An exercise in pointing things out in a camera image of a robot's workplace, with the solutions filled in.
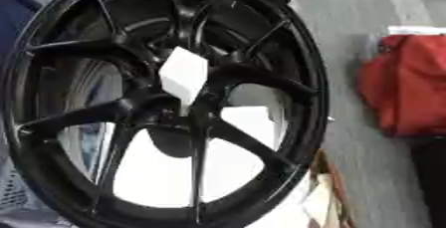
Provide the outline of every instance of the rim lip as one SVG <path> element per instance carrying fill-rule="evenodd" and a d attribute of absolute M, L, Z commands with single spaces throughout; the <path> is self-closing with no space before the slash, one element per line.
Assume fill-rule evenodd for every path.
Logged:
<path fill-rule="evenodd" d="M 317 81 L 317 85 L 320 86 L 320 95 L 315 98 L 316 101 L 314 103 L 314 106 L 317 107 L 317 109 L 315 113 L 312 114 L 313 117 L 311 118 L 314 121 L 314 124 L 311 124 L 313 130 L 311 131 L 311 133 L 307 132 L 306 138 L 304 138 L 303 140 L 305 144 L 301 144 L 298 147 L 298 151 L 302 156 L 302 158 L 300 158 L 301 162 L 299 168 L 292 175 L 292 179 L 290 179 L 290 181 L 285 184 L 284 187 L 281 188 L 281 190 L 274 195 L 274 197 L 269 199 L 268 202 L 264 202 L 256 206 L 251 206 L 242 216 L 237 215 L 236 223 L 237 225 L 241 226 L 251 223 L 252 221 L 258 219 L 259 216 L 270 211 L 274 206 L 280 203 L 285 198 L 285 196 L 288 195 L 288 193 L 294 188 L 294 186 L 301 180 L 308 167 L 310 166 L 314 154 L 321 145 L 327 125 L 327 115 L 329 110 L 329 88 L 325 67 L 319 54 L 318 48 L 311 38 L 310 32 L 307 30 L 304 23 L 296 15 L 296 13 L 293 12 L 285 4 L 278 4 L 277 0 L 262 1 L 266 3 L 268 7 L 274 7 L 276 8 L 276 10 L 281 11 L 280 14 L 285 14 L 286 17 L 291 18 L 296 31 L 299 32 L 299 34 L 297 34 L 295 37 L 298 39 L 297 42 L 302 44 L 302 48 L 304 49 L 303 53 L 305 53 L 304 59 L 307 60 L 309 66 L 313 66 L 313 70 L 317 75 L 317 78 L 314 79 L 314 81 Z M 61 10 L 61 8 L 58 7 L 59 5 L 65 4 L 64 7 L 67 8 L 70 7 L 70 3 L 74 4 L 76 2 L 77 0 L 75 0 L 75 2 L 73 2 L 73 0 L 53 0 L 35 16 L 32 22 L 27 26 L 25 31 L 23 31 L 5 67 L 13 69 L 8 70 L 8 72 L 4 75 L 4 79 L 2 81 L 2 88 L 5 90 L 4 93 L 6 93 L 5 100 L 12 100 L 11 97 L 13 96 L 13 93 L 15 91 L 13 86 L 16 85 L 15 77 L 17 70 L 14 64 L 17 59 L 20 59 L 20 57 L 24 55 L 23 50 L 26 49 L 26 45 L 29 42 L 30 36 L 33 36 L 35 31 L 39 29 L 41 22 L 48 21 L 46 20 L 46 18 L 49 17 L 51 13 L 54 12 L 54 10 L 59 10 L 58 12 L 61 14 L 65 12 L 63 9 Z M 33 180 L 34 175 L 31 174 L 31 171 L 27 170 L 28 167 L 24 165 L 20 158 L 19 152 L 21 143 L 16 137 L 14 124 L 12 123 L 12 120 L 14 120 L 13 112 L 11 109 L 12 106 L 13 104 L 11 104 L 10 101 L 2 102 L 2 125 L 4 126 L 4 130 L 8 140 L 7 142 L 10 145 L 11 156 L 15 164 L 18 166 L 19 172 L 22 174 L 30 187 L 34 191 L 36 191 L 38 195 L 45 200 L 46 203 L 63 213 L 68 218 L 75 220 L 77 224 L 85 227 L 120 227 L 119 225 L 114 226 L 109 223 L 92 222 L 92 220 L 94 219 L 93 217 L 86 218 L 85 212 L 76 209 L 74 210 L 70 206 L 67 207 L 61 204 L 61 199 L 56 198 L 55 195 L 53 195 L 45 188 L 41 188 L 38 182 Z M 234 227 L 234 220 L 233 218 L 227 218 L 221 222 L 210 224 L 209 227 Z"/>

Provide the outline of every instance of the floor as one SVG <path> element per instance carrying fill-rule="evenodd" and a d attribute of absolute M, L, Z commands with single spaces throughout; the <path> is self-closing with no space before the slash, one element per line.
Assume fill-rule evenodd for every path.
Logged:
<path fill-rule="evenodd" d="M 408 148 L 379 132 L 353 81 L 369 36 L 389 25 L 446 27 L 444 0 L 295 0 L 292 6 L 326 59 L 336 121 L 324 148 L 342 174 L 357 227 L 430 227 Z"/>

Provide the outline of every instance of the wheel rim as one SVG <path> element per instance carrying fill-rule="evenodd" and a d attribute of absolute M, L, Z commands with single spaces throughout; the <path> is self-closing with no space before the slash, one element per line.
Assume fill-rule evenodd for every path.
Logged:
<path fill-rule="evenodd" d="M 152 17 L 151 21 L 122 23 L 111 10 L 113 0 L 55 0 L 33 20 L 8 64 L 9 73 L 4 85 L 6 95 L 2 117 L 13 159 L 25 180 L 40 197 L 81 226 L 246 225 L 271 210 L 287 195 L 302 178 L 321 144 L 328 110 L 328 88 L 321 58 L 303 23 L 279 0 L 236 0 L 236 3 L 235 0 L 203 0 L 204 3 L 198 3 L 201 5 L 200 9 L 192 10 L 192 14 L 190 5 L 184 4 L 193 3 L 194 0 L 162 1 L 169 4 L 164 8 L 164 12 L 169 13 L 168 19 L 164 15 L 148 14 Z M 91 5 L 96 8 L 96 12 L 92 12 Z M 83 6 L 90 11 L 83 11 Z M 238 22 L 228 26 L 226 19 L 219 18 L 223 17 L 223 11 L 228 8 L 242 15 L 246 13 L 250 17 L 256 16 L 261 19 L 261 23 L 245 31 L 229 29 L 223 32 L 222 25 L 234 29 L 240 25 Z M 66 32 L 61 34 L 55 31 L 61 25 L 65 25 L 62 29 L 68 28 L 80 11 L 86 17 L 93 13 L 101 18 L 102 29 L 90 33 L 80 31 L 80 34 L 75 35 L 75 40 L 67 39 L 67 35 L 64 35 Z M 144 24 L 156 27 L 147 31 Z M 256 28 L 257 33 L 247 33 Z M 149 32 L 149 36 L 144 36 L 145 32 Z M 216 33 L 226 37 L 215 39 Z M 150 45 L 141 48 L 141 37 L 149 37 Z M 235 41 L 228 44 L 226 39 Z M 284 43 L 280 48 L 291 50 L 288 51 L 291 52 L 290 60 L 295 65 L 290 68 L 294 70 L 293 74 L 286 69 L 272 71 L 290 75 L 291 80 L 273 75 L 259 58 L 271 56 L 264 46 L 278 45 L 273 41 L 277 39 Z M 157 116 L 157 121 L 154 122 L 154 115 L 160 115 L 161 111 L 168 114 L 176 112 L 173 107 L 176 107 L 177 100 L 159 90 L 159 79 L 156 76 L 156 68 L 162 65 L 165 53 L 174 46 L 182 46 L 206 57 L 213 70 L 205 90 L 197 99 L 196 105 L 192 106 L 186 120 Z M 221 57 L 215 49 L 209 49 L 209 46 L 222 49 L 230 46 L 226 48 L 230 50 L 229 55 Z M 270 47 L 270 53 L 271 49 L 277 51 L 277 48 Z M 123 85 L 126 86 L 124 96 L 83 110 L 47 114 L 48 117 L 39 118 L 43 115 L 40 111 L 42 107 L 36 105 L 35 101 L 39 95 L 36 79 L 43 77 L 44 69 L 50 67 L 51 71 L 52 63 L 62 56 L 72 59 L 88 57 L 113 64 L 119 69 Z M 255 83 L 279 89 L 293 100 L 293 119 L 278 152 L 262 146 L 257 140 L 220 118 L 222 102 L 240 83 Z M 135 116 L 148 111 L 152 113 L 143 117 Z M 105 170 L 111 172 L 104 172 L 107 175 L 100 179 L 99 185 L 95 185 L 69 162 L 56 139 L 56 134 L 69 125 L 102 121 L 113 121 L 120 127 L 114 135 L 116 142 L 119 142 L 114 152 L 116 156 L 120 156 L 125 149 L 125 145 L 119 146 L 122 146 L 122 142 L 127 142 L 126 139 L 132 137 L 136 129 L 152 125 L 180 125 L 194 135 L 194 139 L 222 137 L 234 141 L 260 156 L 268 168 L 240 190 L 204 204 L 200 200 L 200 181 L 205 140 L 195 140 L 195 182 L 191 206 L 175 209 L 140 207 L 110 195 L 110 180 L 116 170 L 117 160 L 109 161 L 110 165 L 106 165 Z"/>

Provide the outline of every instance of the red cloth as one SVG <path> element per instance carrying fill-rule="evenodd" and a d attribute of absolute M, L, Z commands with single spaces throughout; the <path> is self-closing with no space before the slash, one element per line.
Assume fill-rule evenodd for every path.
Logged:
<path fill-rule="evenodd" d="M 446 36 L 391 36 L 358 87 L 392 135 L 446 134 Z"/>

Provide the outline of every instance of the blue object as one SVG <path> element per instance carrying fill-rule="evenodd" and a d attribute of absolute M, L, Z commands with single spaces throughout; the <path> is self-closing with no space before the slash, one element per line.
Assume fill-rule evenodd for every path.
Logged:
<path fill-rule="evenodd" d="M 34 0 L 0 0 L 0 68 L 41 5 Z"/>

